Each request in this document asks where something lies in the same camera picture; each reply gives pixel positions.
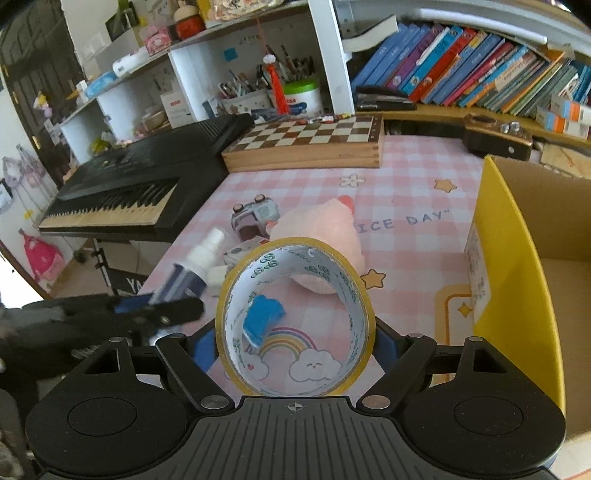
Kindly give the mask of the red hanging tassel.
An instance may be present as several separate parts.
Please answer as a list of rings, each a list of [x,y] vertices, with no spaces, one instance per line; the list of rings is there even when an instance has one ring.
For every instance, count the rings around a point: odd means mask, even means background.
[[[286,95],[283,92],[283,84],[280,81],[280,76],[276,71],[276,57],[273,54],[267,53],[263,56],[263,63],[266,66],[266,71],[270,75],[271,87],[273,87],[273,96],[276,100],[276,110],[280,115],[287,115],[290,111],[287,105]]]

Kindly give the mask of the green lid white jar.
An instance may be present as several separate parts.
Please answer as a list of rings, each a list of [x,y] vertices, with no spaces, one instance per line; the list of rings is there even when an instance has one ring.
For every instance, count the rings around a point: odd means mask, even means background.
[[[320,84],[315,77],[287,83],[283,86],[288,114],[298,118],[315,118],[324,114]]]

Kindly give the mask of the yellow cardboard box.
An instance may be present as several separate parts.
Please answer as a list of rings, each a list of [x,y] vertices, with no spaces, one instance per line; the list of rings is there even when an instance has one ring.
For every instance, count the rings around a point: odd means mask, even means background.
[[[590,182],[488,156],[465,255],[473,331],[590,437]]]

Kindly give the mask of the yellow packing tape roll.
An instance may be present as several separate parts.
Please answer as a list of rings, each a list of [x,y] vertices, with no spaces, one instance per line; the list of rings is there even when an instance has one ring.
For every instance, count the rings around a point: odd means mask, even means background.
[[[286,315],[256,349],[242,328],[257,295],[279,300]],[[376,317],[363,280],[341,253],[290,237],[259,246],[230,270],[214,332],[219,369],[242,394],[331,396],[363,374]]]

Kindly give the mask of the orange white medicine box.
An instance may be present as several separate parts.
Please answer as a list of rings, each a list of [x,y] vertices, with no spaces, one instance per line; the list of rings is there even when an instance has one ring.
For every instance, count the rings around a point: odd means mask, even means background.
[[[569,121],[591,125],[591,107],[568,98],[553,95],[550,110],[556,115]]]

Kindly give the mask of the pink plush toy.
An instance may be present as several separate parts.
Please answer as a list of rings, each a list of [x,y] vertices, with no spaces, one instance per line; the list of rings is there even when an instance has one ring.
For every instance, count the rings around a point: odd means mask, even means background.
[[[342,195],[321,205],[297,207],[266,224],[270,240],[311,238],[342,254],[360,276],[366,272],[359,233],[355,227],[353,198]]]

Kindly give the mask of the wooden chess board box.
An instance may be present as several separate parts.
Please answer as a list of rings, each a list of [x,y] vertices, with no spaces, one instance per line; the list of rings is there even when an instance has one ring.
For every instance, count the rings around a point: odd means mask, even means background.
[[[222,159],[231,173],[325,168],[378,168],[384,145],[380,115],[256,124],[228,148]]]

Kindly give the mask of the blue clay block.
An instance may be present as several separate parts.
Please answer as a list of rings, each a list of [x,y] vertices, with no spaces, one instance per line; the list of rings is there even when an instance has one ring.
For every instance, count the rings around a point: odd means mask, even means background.
[[[253,348],[260,348],[270,330],[286,315],[279,300],[257,295],[249,306],[243,322],[243,335]]]

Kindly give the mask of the brown wooden small box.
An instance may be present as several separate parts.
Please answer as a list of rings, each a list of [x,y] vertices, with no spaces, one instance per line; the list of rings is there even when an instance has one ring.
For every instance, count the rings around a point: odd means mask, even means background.
[[[533,149],[533,136],[519,121],[503,122],[486,115],[465,117],[463,144],[474,155],[497,155],[528,161]]]

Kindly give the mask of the white charger cube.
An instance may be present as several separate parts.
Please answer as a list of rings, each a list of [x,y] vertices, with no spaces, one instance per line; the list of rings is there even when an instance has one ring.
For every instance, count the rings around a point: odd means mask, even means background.
[[[228,274],[228,265],[214,266],[206,273],[206,283],[211,288],[221,288],[226,274]]]

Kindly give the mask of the white spray bottle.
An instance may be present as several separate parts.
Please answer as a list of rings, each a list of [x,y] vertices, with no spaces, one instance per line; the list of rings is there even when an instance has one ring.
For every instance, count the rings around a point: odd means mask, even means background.
[[[207,273],[213,268],[226,241],[223,230],[214,227],[179,263],[163,285],[150,297],[150,305],[199,298],[207,286]]]

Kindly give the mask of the small staples box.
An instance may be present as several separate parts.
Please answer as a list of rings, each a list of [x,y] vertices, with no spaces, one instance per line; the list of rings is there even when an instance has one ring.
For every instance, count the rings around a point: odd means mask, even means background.
[[[222,260],[225,265],[233,268],[235,265],[238,265],[240,261],[242,261],[243,257],[249,255],[252,250],[259,248],[259,246],[265,245],[268,241],[269,239],[260,236],[243,241],[242,243],[226,250],[222,254]]]

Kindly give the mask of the black Yamaha keyboard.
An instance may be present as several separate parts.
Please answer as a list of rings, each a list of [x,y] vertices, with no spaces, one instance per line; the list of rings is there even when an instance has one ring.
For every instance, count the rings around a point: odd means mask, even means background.
[[[41,233],[172,242],[228,176],[221,153],[252,128],[223,115],[148,136],[81,165],[39,225]]]

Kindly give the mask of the pink checkered tablecloth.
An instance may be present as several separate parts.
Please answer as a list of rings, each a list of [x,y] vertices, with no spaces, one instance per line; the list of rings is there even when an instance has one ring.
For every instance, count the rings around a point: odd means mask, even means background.
[[[457,140],[390,136],[376,169],[235,173],[143,286],[201,276],[214,358],[194,361],[232,396],[359,396],[383,374],[378,327],[449,343],[472,329],[464,255],[483,172]]]

